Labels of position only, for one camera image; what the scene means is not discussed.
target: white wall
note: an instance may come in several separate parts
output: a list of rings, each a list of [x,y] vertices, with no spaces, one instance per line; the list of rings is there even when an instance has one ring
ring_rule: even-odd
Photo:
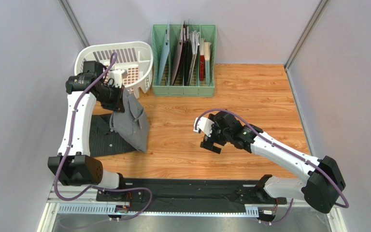
[[[145,41],[157,23],[217,24],[217,63],[284,63],[319,0],[69,0],[93,44]]]
[[[345,178],[348,230],[371,231],[371,1],[331,1],[290,74],[315,155]]]
[[[56,0],[0,0],[0,231],[36,231],[82,49]]]

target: wooden table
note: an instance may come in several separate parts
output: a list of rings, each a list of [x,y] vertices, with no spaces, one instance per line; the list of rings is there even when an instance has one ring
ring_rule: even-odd
[[[308,148],[282,65],[217,64],[213,98],[155,97],[142,94],[150,131],[147,153],[99,157],[104,168],[124,177],[260,179],[264,174],[294,177],[263,157],[227,144],[221,154],[200,148],[203,134],[193,132],[195,118],[212,108],[243,117],[275,139],[308,154]],[[93,114],[110,111],[100,104]]]

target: gray floor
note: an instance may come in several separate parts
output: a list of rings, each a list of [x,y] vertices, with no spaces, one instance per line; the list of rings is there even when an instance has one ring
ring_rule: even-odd
[[[278,212],[278,218],[286,209]],[[103,215],[58,215],[61,224],[67,227],[88,225],[107,217]],[[54,225],[54,232],[69,231]],[[102,224],[78,230],[81,232],[330,232],[327,215],[310,208],[293,208],[284,222],[266,226],[256,219],[239,217],[169,217],[139,216],[129,221],[104,222]]]

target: clothing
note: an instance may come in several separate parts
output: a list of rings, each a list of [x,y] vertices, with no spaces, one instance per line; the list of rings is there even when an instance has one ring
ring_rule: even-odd
[[[91,157],[108,156],[135,151],[121,135],[110,129],[111,114],[91,117],[89,146]]]
[[[113,112],[110,128],[118,132],[135,149],[146,152],[148,138],[148,121],[144,108],[125,88],[123,91],[125,112]]]

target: plastic basket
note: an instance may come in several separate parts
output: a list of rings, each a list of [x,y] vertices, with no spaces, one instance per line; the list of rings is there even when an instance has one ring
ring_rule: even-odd
[[[170,75],[172,61],[174,60],[176,47],[178,44],[178,37],[180,35],[180,24],[170,24],[170,53],[168,62],[164,69],[163,78],[161,85],[157,84],[158,77],[158,66],[160,62],[160,56],[162,51],[162,45],[164,43],[164,35],[167,29],[167,24],[154,24],[153,31],[151,34],[153,55],[156,58],[154,60],[154,82],[153,92],[155,96],[189,96],[189,97],[212,97],[214,95],[214,59],[215,59],[215,47],[217,43],[217,27],[211,24],[191,24],[190,31],[196,30],[200,32],[200,37],[204,38],[205,41],[211,42],[211,75],[206,78],[211,79],[211,83],[208,85],[205,81],[199,79],[199,65],[196,63],[193,76],[191,77],[190,86],[184,86],[182,83],[182,74],[177,78],[174,86],[167,86],[165,83],[165,76]]]
[[[74,66],[74,74],[83,71],[83,62],[96,60],[109,65],[113,52],[118,54],[114,68],[127,70],[128,76],[123,84],[136,98],[140,97],[139,88],[146,93],[153,81],[153,53],[151,46],[144,42],[110,43],[93,45],[85,48],[78,54]]]

